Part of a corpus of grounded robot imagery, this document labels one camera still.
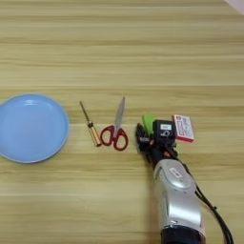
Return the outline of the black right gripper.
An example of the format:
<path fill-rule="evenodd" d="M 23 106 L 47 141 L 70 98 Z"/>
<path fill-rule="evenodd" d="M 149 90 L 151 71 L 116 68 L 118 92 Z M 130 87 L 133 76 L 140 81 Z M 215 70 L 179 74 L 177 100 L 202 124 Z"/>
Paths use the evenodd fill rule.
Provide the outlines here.
<path fill-rule="evenodd" d="M 141 151 L 152 167 L 155 168 L 157 163 L 163 159 L 177 160 L 177 152 L 165 142 L 157 143 L 146 135 L 144 127 L 138 123 L 135 129 L 135 138 L 139 151 Z"/>

